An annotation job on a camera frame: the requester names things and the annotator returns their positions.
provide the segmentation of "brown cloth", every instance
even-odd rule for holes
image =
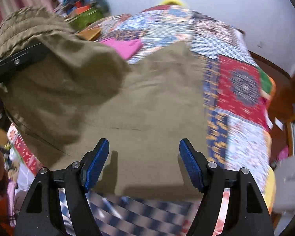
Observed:
[[[23,13],[16,18],[28,20]],[[14,18],[2,28],[8,29]],[[51,50],[44,60],[15,73],[0,90],[12,120],[44,165],[65,168],[105,137],[110,154],[97,191],[165,200],[199,197],[179,156],[179,141],[189,138],[207,154],[204,61],[185,43],[130,66],[113,49],[81,41],[66,29],[19,36],[20,42],[12,37],[10,44],[6,36],[18,33],[7,34],[2,28],[0,43],[8,45],[0,48],[0,56],[32,41]],[[23,35],[23,29],[14,29]]]

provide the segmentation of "metal screw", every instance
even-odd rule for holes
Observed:
[[[210,162],[208,163],[208,166],[209,166],[210,168],[214,169],[214,168],[217,167],[217,164],[216,164],[215,162],[213,162],[213,161],[210,161]]]
[[[248,173],[249,173],[249,169],[247,169],[247,168],[242,168],[242,172],[243,172],[244,174],[248,174]]]
[[[77,169],[78,167],[80,167],[80,163],[78,161],[75,161],[74,163],[72,163],[72,168]]]
[[[40,169],[39,173],[45,174],[47,171],[48,171],[48,168],[43,167],[43,168]]]

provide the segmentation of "white wall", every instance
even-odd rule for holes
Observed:
[[[162,0],[107,0],[112,15],[136,14]],[[295,8],[289,0],[182,0],[197,10],[246,32],[250,51],[295,71]]]

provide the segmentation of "bed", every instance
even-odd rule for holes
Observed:
[[[210,160],[222,168],[236,171],[247,167],[271,212],[275,180],[268,165],[271,137],[266,123],[266,111],[275,92],[275,83],[251,57],[242,31],[197,11],[176,5],[158,5],[134,16],[123,14],[107,17],[88,28],[92,27],[101,28],[99,41],[109,37],[124,41],[141,39],[143,48],[128,60],[130,64],[135,64],[156,50],[177,41],[185,41],[195,56],[205,59],[203,95],[208,113],[207,148]],[[8,131],[8,138],[21,154],[27,167],[36,174],[41,164],[13,125]],[[94,202],[97,202],[98,198],[101,196],[89,196],[89,200],[93,199]],[[111,198],[110,204],[115,205],[117,209],[120,207],[115,197],[106,198]],[[221,233],[223,229],[228,199],[229,190],[225,189],[214,235]],[[131,201],[161,210],[156,201],[153,204],[144,200]],[[188,207],[183,216],[184,221],[180,219],[179,226],[175,227],[176,231],[155,231],[183,235],[187,232],[200,201],[193,200],[178,206],[175,204],[177,210]],[[66,216],[68,213],[64,211],[65,201],[62,207],[63,215],[69,218]],[[96,204],[94,208],[104,209]],[[112,209],[107,212],[113,216]],[[103,221],[100,217],[97,218],[101,224],[108,224],[124,232],[123,227],[118,227],[115,221],[111,225],[111,220]],[[126,232],[145,235],[139,231],[132,228]],[[114,230],[110,232],[103,229],[103,232],[116,234]]]

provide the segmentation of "wooden floor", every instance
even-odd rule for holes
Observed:
[[[264,70],[274,81],[277,87],[273,100],[268,109],[269,118],[274,124],[270,131],[272,137],[271,157],[270,163],[276,159],[278,153],[287,145],[287,133],[284,127],[283,131],[275,125],[274,118],[276,117],[281,122],[285,122],[293,115],[293,93],[290,80],[262,61],[254,59],[256,63]]]

